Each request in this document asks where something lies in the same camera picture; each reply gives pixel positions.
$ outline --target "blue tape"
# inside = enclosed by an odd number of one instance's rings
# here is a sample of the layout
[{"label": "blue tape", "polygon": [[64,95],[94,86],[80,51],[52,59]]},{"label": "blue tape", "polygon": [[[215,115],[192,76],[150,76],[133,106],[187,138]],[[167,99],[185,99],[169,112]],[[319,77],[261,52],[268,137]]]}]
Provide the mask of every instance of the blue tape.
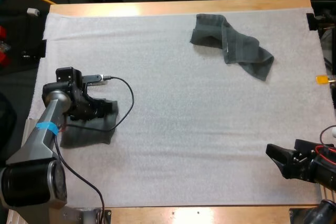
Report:
[{"label": "blue tape", "polygon": [[55,135],[58,134],[58,127],[55,123],[53,122],[41,122],[36,124],[36,127],[40,130],[40,129],[48,129],[51,132],[53,132]]}]

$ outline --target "wooden table edge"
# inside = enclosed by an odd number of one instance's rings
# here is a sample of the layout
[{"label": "wooden table edge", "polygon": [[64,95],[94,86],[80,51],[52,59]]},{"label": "wooden table edge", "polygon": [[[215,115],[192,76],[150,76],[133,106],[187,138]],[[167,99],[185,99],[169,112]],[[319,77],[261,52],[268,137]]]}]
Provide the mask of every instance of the wooden table edge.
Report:
[{"label": "wooden table edge", "polygon": [[310,0],[206,0],[51,5],[50,12],[75,17],[125,17],[311,7]]}]

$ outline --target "orange object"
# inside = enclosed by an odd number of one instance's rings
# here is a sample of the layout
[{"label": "orange object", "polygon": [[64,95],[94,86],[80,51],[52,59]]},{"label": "orange object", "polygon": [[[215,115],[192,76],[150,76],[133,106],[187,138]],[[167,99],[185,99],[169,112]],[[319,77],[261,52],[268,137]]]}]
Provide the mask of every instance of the orange object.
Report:
[{"label": "orange object", "polygon": [[328,84],[329,78],[328,76],[316,76],[317,84]]}]

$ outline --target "metal bracket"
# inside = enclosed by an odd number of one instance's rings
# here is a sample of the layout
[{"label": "metal bracket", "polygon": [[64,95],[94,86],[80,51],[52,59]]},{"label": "metal bracket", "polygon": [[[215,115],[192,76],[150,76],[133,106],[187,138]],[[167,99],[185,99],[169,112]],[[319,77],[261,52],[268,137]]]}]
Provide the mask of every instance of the metal bracket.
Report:
[{"label": "metal bracket", "polygon": [[[50,215],[50,223],[52,224],[98,224],[101,208],[86,209],[86,208],[63,208],[60,212],[57,222],[53,222],[53,215]],[[104,211],[104,224],[111,224],[110,210]]]}]

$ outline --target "red object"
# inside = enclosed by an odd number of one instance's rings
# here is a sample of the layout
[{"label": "red object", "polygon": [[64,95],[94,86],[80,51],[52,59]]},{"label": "red object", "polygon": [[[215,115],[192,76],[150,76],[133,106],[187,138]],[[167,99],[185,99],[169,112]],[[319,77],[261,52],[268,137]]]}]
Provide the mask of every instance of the red object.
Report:
[{"label": "red object", "polygon": [[6,67],[10,62],[10,59],[3,52],[0,52],[0,65]]},{"label": "red object", "polygon": [[2,26],[0,26],[0,39],[5,39],[6,38],[6,29]]},{"label": "red object", "polygon": [[[333,165],[336,165],[335,162],[331,161],[330,159],[328,159],[327,157],[325,157],[325,156],[323,156],[321,153],[319,153],[319,149],[320,149],[320,148],[323,148],[323,145],[317,145],[317,146],[315,147],[315,151],[316,151],[316,153],[317,153],[318,155],[320,155],[325,161],[327,161],[327,162],[329,162],[329,163],[331,163],[331,164],[333,164]],[[336,150],[335,150],[334,148],[328,148],[328,150],[331,151],[331,152],[336,153]]]}]

